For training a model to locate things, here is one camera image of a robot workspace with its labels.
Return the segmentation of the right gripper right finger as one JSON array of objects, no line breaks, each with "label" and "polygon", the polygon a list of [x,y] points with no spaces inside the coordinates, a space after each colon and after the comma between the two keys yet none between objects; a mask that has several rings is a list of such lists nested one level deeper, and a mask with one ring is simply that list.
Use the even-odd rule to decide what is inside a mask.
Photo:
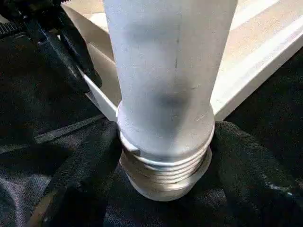
[{"label": "right gripper right finger", "polygon": [[215,123],[211,147],[227,202],[240,225],[303,225],[303,190],[270,150],[225,121]]}]

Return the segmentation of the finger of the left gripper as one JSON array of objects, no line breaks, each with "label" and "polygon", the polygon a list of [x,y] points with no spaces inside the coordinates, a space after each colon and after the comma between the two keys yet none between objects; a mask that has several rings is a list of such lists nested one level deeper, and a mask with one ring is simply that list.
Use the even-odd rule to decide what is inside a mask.
[{"label": "finger of the left gripper", "polygon": [[62,29],[60,37],[68,53],[76,61],[82,72],[96,85],[102,85],[102,79],[94,68],[86,42],[79,31],[77,29]]},{"label": "finger of the left gripper", "polygon": [[45,31],[39,23],[26,23],[25,28],[47,64],[77,93],[89,92],[89,87],[57,35]]}]

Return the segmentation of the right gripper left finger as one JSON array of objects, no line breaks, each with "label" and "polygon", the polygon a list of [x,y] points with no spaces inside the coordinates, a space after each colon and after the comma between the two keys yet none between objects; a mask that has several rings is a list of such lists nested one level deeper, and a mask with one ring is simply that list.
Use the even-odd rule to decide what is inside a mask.
[{"label": "right gripper left finger", "polygon": [[52,177],[33,213],[33,226],[103,226],[120,156],[117,124],[96,124]]}]

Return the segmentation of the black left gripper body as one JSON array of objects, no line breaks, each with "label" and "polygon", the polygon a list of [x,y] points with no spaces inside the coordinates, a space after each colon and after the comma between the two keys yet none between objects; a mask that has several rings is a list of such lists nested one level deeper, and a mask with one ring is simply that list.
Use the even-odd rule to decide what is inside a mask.
[{"label": "black left gripper body", "polygon": [[50,44],[62,47],[58,34],[63,28],[60,15],[63,0],[2,0],[0,17],[0,37],[25,32],[37,46]]}]

